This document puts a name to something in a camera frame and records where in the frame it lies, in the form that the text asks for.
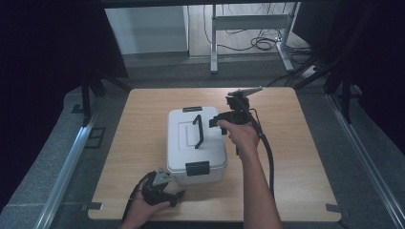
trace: white desk leg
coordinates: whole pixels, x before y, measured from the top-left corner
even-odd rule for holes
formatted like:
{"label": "white desk leg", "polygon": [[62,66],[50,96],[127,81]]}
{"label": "white desk leg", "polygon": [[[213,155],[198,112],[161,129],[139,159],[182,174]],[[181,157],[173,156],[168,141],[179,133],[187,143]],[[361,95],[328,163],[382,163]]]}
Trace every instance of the white desk leg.
{"label": "white desk leg", "polygon": [[218,73],[217,6],[216,5],[212,5],[211,73]]}
{"label": "white desk leg", "polygon": [[289,60],[288,55],[286,53],[286,43],[289,32],[291,31],[292,21],[294,20],[295,17],[295,11],[297,10],[297,4],[298,3],[295,2],[294,6],[292,7],[292,11],[289,12],[288,21],[286,24],[286,28],[284,29],[283,38],[281,41],[277,42],[276,45],[287,72],[294,72],[294,67],[292,67],[291,61]]}

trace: box lid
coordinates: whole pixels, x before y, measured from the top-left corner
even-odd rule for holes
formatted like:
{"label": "box lid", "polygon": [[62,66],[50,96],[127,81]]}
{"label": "box lid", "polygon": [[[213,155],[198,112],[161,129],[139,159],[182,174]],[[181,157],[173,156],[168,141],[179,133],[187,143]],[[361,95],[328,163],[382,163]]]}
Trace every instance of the box lid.
{"label": "box lid", "polygon": [[167,169],[171,173],[184,172],[186,164],[190,163],[199,166],[208,163],[210,169],[226,167],[226,151],[221,129],[209,128],[209,119],[217,114],[218,110],[214,107],[178,109],[169,113]]}

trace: human arm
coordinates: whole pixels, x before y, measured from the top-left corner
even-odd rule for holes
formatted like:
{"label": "human arm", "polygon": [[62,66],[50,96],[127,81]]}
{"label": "human arm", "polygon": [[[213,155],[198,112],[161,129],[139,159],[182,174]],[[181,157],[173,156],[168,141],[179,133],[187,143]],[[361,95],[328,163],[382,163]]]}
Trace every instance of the human arm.
{"label": "human arm", "polygon": [[162,202],[156,205],[149,205],[142,196],[142,185],[135,194],[127,217],[119,226],[119,229],[136,229],[143,225],[153,214],[170,206],[170,202]]}
{"label": "human arm", "polygon": [[229,138],[239,149],[244,170],[244,228],[282,228],[279,213],[270,193],[260,162],[257,146],[259,137],[250,123],[234,125],[225,120],[218,126],[229,131]]}

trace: person's right arm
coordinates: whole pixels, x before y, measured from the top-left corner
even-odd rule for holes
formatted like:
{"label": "person's right arm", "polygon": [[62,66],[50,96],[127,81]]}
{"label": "person's right arm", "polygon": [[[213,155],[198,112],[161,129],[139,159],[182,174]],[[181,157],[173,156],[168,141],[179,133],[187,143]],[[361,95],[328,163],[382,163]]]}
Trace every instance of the person's right arm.
{"label": "person's right arm", "polygon": [[229,138],[239,149],[244,170],[244,228],[282,228],[279,213],[270,193],[260,162],[259,137],[251,124],[234,125],[220,120],[218,126],[229,131]]}

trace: white metal stand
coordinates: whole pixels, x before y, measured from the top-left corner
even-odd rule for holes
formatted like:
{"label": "white metal stand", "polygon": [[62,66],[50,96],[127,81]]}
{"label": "white metal stand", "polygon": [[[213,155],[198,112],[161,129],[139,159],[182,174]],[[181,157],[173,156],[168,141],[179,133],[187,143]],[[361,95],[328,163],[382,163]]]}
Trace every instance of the white metal stand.
{"label": "white metal stand", "polygon": [[286,42],[292,21],[297,9],[297,2],[294,3],[289,14],[272,15],[231,15],[217,16],[216,5],[212,6],[212,43],[211,43],[211,73],[218,72],[217,54],[217,31],[225,30],[261,30],[261,29],[284,29],[283,37],[277,41],[279,52],[287,72],[294,72],[291,61],[286,53]]}

